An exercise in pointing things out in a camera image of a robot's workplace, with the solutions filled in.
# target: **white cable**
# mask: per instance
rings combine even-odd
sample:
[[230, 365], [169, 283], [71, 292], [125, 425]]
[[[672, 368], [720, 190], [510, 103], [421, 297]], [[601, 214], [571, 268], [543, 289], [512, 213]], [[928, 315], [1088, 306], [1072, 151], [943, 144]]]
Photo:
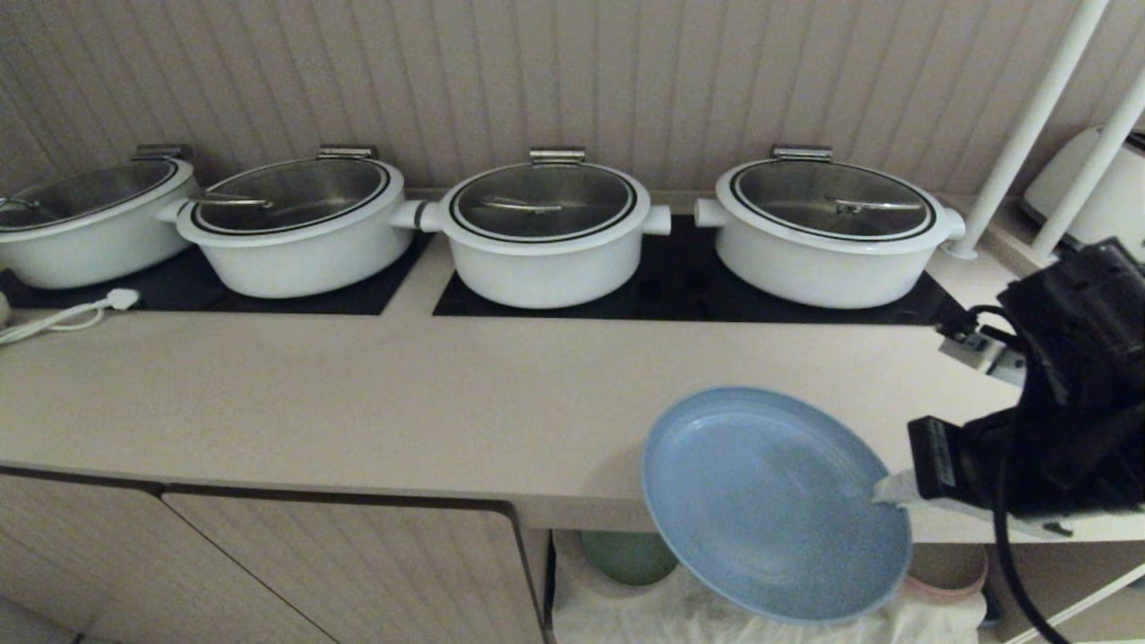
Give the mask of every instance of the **white cable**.
[[[0, 345], [18, 343], [42, 331], [79, 331], [80, 329], [88, 329], [103, 320], [105, 309], [126, 311], [139, 300], [139, 291], [132, 289], [112, 289], [108, 293], [108, 297], [102, 300], [73, 306], [42, 320], [35, 320], [2, 330], [0, 331]], [[94, 315], [84, 322], [63, 323], [65, 320], [88, 312], [94, 312]]]

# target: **lid handle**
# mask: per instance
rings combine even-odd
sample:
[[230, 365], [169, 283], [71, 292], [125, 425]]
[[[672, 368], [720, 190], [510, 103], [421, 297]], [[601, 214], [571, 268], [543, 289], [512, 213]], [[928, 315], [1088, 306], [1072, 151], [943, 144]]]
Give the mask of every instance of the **lid handle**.
[[772, 158], [798, 160], [831, 160], [830, 146], [783, 146], [772, 148]]
[[203, 193], [190, 198], [191, 202], [205, 206], [242, 206], [270, 210], [275, 207], [274, 202], [256, 199], [254, 197], [243, 197], [240, 195], [224, 195], [222, 193]]
[[829, 202], [835, 202], [835, 212], [839, 214], [858, 214], [864, 210], [918, 210], [923, 207], [918, 203], [903, 202], [859, 202], [855, 199], [840, 199], [830, 195], [823, 195]]
[[532, 164], [581, 164], [584, 163], [584, 148], [576, 146], [536, 146], [529, 150]]
[[40, 202], [30, 202], [27, 199], [22, 199], [19, 197], [0, 197], [0, 207], [8, 204], [19, 204], [24, 206], [25, 210], [35, 210], [40, 207]]
[[319, 159], [376, 159], [377, 146], [360, 146], [356, 143], [323, 143], [318, 147]]
[[510, 197], [485, 197], [481, 199], [481, 205], [518, 212], [556, 212], [564, 207], [561, 204], [531, 204]]
[[135, 148], [131, 160], [183, 159], [191, 160], [195, 151], [187, 143], [144, 143]]

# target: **white toaster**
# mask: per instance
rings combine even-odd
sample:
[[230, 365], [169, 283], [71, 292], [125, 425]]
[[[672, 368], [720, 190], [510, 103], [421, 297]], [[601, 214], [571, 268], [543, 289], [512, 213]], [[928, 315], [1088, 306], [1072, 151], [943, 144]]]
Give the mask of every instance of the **white toaster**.
[[[1026, 189], [1022, 209], [1042, 221], [1053, 214], [1098, 136], [1098, 128], [1090, 127], [1066, 143]], [[1083, 245], [1111, 236], [1145, 262], [1145, 131], [1126, 139], [1069, 226], [1066, 241]]]

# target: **cabinet door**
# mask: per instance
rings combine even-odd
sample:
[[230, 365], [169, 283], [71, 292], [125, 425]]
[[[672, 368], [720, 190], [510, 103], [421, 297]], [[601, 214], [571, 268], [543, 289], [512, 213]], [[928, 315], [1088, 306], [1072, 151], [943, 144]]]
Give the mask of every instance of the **cabinet door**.
[[131, 644], [332, 642], [135, 485], [0, 473], [0, 595]]
[[164, 502], [342, 644], [543, 641], [500, 511], [175, 489]]
[[[1115, 623], [1100, 619], [1082, 619], [1098, 611], [1107, 597], [1145, 575], [1145, 541], [1092, 543], [1016, 543], [1013, 560], [1022, 586], [1045, 619], [1071, 642], [1118, 641], [1121, 637], [1145, 637], [1145, 620], [1139, 614]], [[1002, 621], [995, 628], [1000, 641], [1008, 644], [1044, 642], [1018, 607], [997, 560], [990, 549], [988, 584], [1002, 610]], [[1121, 596], [1118, 604], [1140, 606], [1132, 592]]]

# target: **pot lid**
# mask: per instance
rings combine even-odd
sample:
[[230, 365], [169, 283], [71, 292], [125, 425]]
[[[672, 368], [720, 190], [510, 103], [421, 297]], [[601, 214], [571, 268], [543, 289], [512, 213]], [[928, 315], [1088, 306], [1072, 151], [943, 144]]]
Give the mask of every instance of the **pot lid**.
[[177, 171], [166, 159], [144, 159], [88, 172], [0, 201], [0, 233], [45, 228], [89, 217], [153, 190]]
[[934, 223], [930, 203], [894, 179], [822, 160], [768, 160], [742, 170], [733, 194], [775, 223], [839, 239], [891, 241]]
[[381, 194], [389, 172], [365, 158], [285, 162], [244, 172], [191, 201], [196, 226], [223, 235], [260, 235], [342, 217]]
[[603, 230], [634, 205], [632, 186], [615, 172], [578, 162], [535, 160], [479, 176], [453, 197], [451, 212], [475, 235], [540, 243]]

